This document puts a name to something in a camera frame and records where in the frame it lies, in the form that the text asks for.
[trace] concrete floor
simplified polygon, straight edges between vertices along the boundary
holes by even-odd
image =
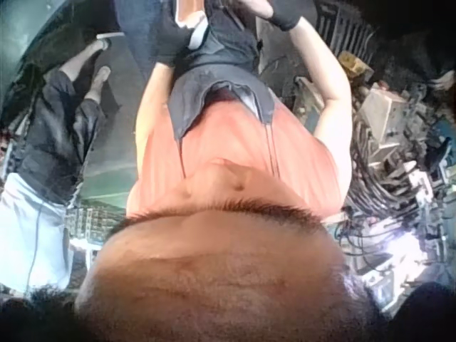
[[[112,42],[97,65],[109,65],[112,69],[108,84],[115,104],[102,103],[102,107],[117,105],[118,110],[106,110],[108,120],[90,154],[81,195],[84,199],[125,207],[137,177],[134,129],[145,82],[125,38],[114,38]]]

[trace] person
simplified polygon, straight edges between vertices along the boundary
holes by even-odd
[[[110,69],[99,69],[82,100],[73,82],[108,47],[108,41],[94,41],[51,71],[33,106],[21,164],[7,177],[0,199],[0,284],[16,292],[45,285],[65,289],[70,281],[66,208],[105,121],[100,101]]]
[[[321,224],[341,208],[351,179],[348,80],[297,1],[239,3],[289,32],[301,53],[326,105],[314,136],[254,77],[250,55],[234,65],[233,56],[244,56],[238,37],[211,29],[236,22],[219,6],[207,13],[207,39],[230,46],[216,55],[233,63],[190,62],[175,75],[192,30],[174,22],[165,0],[138,111],[128,218],[74,303],[45,290],[7,302],[4,336],[25,341],[27,329],[43,341],[383,339],[386,317]]]

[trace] wire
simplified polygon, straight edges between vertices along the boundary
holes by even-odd
[[[41,201],[40,209],[38,210],[38,214],[37,214],[37,216],[36,216],[36,223],[35,223],[35,247],[34,247],[34,250],[33,250],[33,258],[32,258],[32,260],[31,260],[30,270],[28,271],[28,275],[27,275],[26,294],[29,292],[29,288],[30,288],[30,278],[31,278],[31,274],[32,274],[32,272],[33,272],[33,268],[35,267],[36,256],[38,255],[39,222],[40,222],[41,213],[42,213],[42,211],[43,211],[44,202],[45,202],[45,200],[43,199],[43,201]]]

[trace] hand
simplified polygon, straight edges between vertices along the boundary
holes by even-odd
[[[282,31],[290,31],[299,22],[299,0],[237,0],[252,13],[278,26]]]
[[[174,67],[175,61],[190,43],[194,29],[179,27],[175,21],[173,0],[162,0],[162,16],[157,33],[157,62]]]

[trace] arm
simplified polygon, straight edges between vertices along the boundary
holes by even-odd
[[[138,172],[143,168],[143,158],[147,140],[153,134],[157,119],[167,115],[167,101],[171,93],[174,68],[157,63],[142,96],[138,116],[136,117],[136,152]]]
[[[314,135],[332,154],[338,169],[340,191],[345,196],[352,170],[350,84],[336,57],[306,19],[300,18],[298,25],[290,30],[290,35],[323,97],[325,108]]]
[[[147,142],[157,120],[161,115],[168,115],[167,101],[172,89],[175,62],[188,47],[194,31],[193,28],[179,27],[176,24],[172,7],[172,0],[162,0],[162,16],[157,28],[157,64],[147,83],[136,118],[135,141],[139,174],[143,168]]]
[[[332,154],[338,169],[341,194],[346,196],[351,181],[352,136],[351,89],[346,74],[312,25],[301,17],[301,0],[238,0],[257,16],[289,31],[313,82],[320,90],[325,108],[315,137]]]

